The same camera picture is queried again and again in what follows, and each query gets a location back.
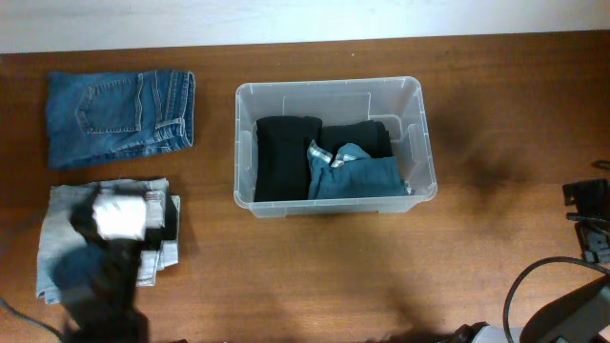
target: cable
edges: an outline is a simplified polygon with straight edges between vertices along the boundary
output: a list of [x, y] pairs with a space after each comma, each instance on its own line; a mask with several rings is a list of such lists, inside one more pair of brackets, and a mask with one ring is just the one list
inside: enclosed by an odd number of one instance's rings
[[54, 327], [52, 327], [48, 324], [45, 324], [43, 322], [39, 322], [35, 319], [32, 319], [32, 318], [26, 316], [25, 314], [20, 313], [16, 309], [12, 308], [9, 304], [7, 304], [7, 302], [3, 298], [0, 298], [0, 307], [7, 310], [8, 313], [16, 316], [17, 318], [25, 320], [28, 323], [32, 324], [33, 326], [36, 326], [40, 329], [44, 329], [44, 330], [54, 334], [57, 337], [57, 339], [59, 339], [60, 342], [62, 341], [62, 334], [57, 329], [55, 329]]
[[607, 276], [610, 276], [610, 270], [608, 270], [607, 268], [604, 268], [604, 267], [594, 264], [594, 263], [585, 262], [585, 261], [579, 260], [574, 257], [548, 257], [548, 258], [544, 258], [538, 262], [533, 263], [531, 266], [527, 267], [525, 269], [525, 271], [521, 272], [521, 274], [517, 277], [517, 280], [515, 280], [515, 283], [513, 283], [513, 286], [511, 287], [511, 290], [508, 292], [508, 295], [506, 295], [506, 301], [504, 302], [504, 311], [502, 313], [502, 323], [504, 325], [504, 334], [506, 334], [506, 339], [508, 340], [508, 343], [515, 343], [515, 341], [513, 340], [513, 336], [511, 335], [509, 326], [508, 326], [508, 313], [509, 313], [509, 310], [511, 307], [511, 301], [513, 301], [513, 296], [515, 295], [515, 292], [517, 291], [517, 287], [519, 286], [521, 281], [523, 281], [523, 279], [534, 269], [536, 269], [540, 266], [546, 265], [546, 264], [550, 264], [550, 263], [575, 264], [575, 265], [586, 267], [588, 269], [592, 269], [594, 271], [601, 272]]

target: plastic storage bin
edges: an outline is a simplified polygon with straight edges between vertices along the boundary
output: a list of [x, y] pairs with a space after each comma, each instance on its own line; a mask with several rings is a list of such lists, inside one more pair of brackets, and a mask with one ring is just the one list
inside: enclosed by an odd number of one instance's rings
[[[258, 146], [256, 120], [272, 115], [314, 116], [324, 126], [383, 122], [403, 180], [415, 195], [254, 202]], [[407, 212], [437, 194], [421, 86], [413, 77], [245, 84], [235, 95], [237, 205], [256, 217], [332, 212]]]

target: brown wooden surface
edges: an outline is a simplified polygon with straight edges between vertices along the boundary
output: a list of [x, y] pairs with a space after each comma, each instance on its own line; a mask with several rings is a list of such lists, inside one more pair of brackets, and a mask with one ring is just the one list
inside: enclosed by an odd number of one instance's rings
[[[48, 71], [193, 71], [192, 149], [50, 171]], [[438, 195], [402, 214], [257, 220], [233, 200], [234, 93], [246, 82], [411, 75], [422, 85]], [[608, 177], [610, 32], [0, 55], [0, 295], [55, 326], [34, 298], [51, 185], [165, 176], [182, 197], [180, 264], [141, 288], [152, 342], [348, 342], [501, 326], [527, 265], [580, 256], [561, 185]], [[597, 274], [535, 272], [512, 323]], [[0, 341], [52, 341], [0, 312]]]

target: black garment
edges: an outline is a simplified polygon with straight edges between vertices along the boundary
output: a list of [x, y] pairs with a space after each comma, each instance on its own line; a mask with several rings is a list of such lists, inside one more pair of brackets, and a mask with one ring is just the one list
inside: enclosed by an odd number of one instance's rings
[[272, 116], [256, 121], [258, 176], [254, 201], [307, 200], [312, 181], [307, 149], [322, 120]]
[[383, 123], [373, 120], [323, 128], [318, 146], [335, 156], [348, 143], [356, 144], [373, 158], [392, 157], [390, 133]]

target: dark blue jeans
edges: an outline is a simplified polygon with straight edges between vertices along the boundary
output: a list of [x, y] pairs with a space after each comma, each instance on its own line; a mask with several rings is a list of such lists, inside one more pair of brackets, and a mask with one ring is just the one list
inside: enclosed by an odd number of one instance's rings
[[67, 169], [193, 145], [189, 71], [49, 75], [49, 167]]

